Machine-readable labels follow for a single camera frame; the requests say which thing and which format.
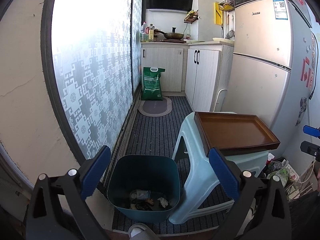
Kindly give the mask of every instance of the blue gripper pad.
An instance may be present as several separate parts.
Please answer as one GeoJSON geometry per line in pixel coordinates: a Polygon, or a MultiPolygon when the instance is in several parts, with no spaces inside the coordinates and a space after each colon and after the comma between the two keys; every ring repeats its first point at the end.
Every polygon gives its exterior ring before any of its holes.
{"type": "Polygon", "coordinates": [[[215,148],[209,151],[209,163],[227,196],[237,201],[240,197],[239,181],[215,148]]]}
{"type": "Polygon", "coordinates": [[[111,151],[108,146],[102,146],[97,155],[90,160],[86,160],[80,167],[81,171],[81,199],[85,200],[91,196],[97,187],[104,171],[108,167],[111,159],[111,151]]]}
{"type": "Polygon", "coordinates": [[[320,136],[320,131],[319,131],[318,128],[313,128],[313,127],[308,126],[308,125],[305,125],[303,127],[303,132],[305,134],[311,135],[311,136],[316,137],[316,138],[318,138],[320,136]]]}

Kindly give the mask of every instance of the patterned window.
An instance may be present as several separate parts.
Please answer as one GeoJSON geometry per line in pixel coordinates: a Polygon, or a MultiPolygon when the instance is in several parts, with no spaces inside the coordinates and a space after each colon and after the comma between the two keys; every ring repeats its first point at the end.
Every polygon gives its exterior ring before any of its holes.
{"type": "Polygon", "coordinates": [[[132,80],[133,90],[135,91],[140,82],[141,65],[141,10],[142,0],[133,0],[132,3],[132,80]]]}
{"type": "MultiPolygon", "coordinates": [[[[141,8],[134,6],[136,24],[141,8]]],[[[131,0],[54,1],[55,78],[66,118],[86,159],[102,145],[114,147],[133,102],[130,18],[131,0]]],[[[137,46],[132,48],[135,87],[137,46]]]]}

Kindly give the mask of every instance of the slipper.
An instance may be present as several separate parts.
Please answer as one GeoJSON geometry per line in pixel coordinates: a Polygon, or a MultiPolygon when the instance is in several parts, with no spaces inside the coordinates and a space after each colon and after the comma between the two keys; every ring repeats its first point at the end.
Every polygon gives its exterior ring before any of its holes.
{"type": "Polygon", "coordinates": [[[131,237],[130,240],[160,240],[160,238],[157,237],[156,234],[149,227],[142,223],[134,224],[129,228],[129,237],[131,236],[131,232],[134,228],[139,228],[142,230],[142,232],[131,237]]]}

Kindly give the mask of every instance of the light blue stool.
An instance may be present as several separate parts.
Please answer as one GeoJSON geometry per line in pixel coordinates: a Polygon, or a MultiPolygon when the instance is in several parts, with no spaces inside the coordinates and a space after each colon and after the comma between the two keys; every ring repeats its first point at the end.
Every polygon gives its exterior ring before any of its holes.
{"type": "MultiPolygon", "coordinates": [[[[183,224],[194,217],[229,209],[234,203],[231,200],[212,207],[198,209],[220,182],[204,152],[203,143],[194,121],[194,114],[189,114],[182,122],[172,156],[176,163],[180,159],[187,158],[186,154],[190,159],[190,173],[183,187],[184,191],[177,208],[169,217],[169,221],[175,225],[183,224]]],[[[257,177],[266,165],[268,151],[226,156],[226,159],[235,162],[241,171],[251,171],[257,177]]]]}

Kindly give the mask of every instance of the green trash can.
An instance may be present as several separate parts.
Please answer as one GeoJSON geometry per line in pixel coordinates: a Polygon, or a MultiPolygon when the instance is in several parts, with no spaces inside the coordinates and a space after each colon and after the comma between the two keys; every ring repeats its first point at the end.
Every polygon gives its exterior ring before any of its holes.
{"type": "Polygon", "coordinates": [[[144,223],[160,223],[173,212],[180,200],[180,181],[176,163],[165,156],[126,155],[113,170],[107,190],[109,201],[124,215],[144,223]],[[170,204],[161,211],[131,210],[129,194],[133,190],[163,193],[170,204]]]}

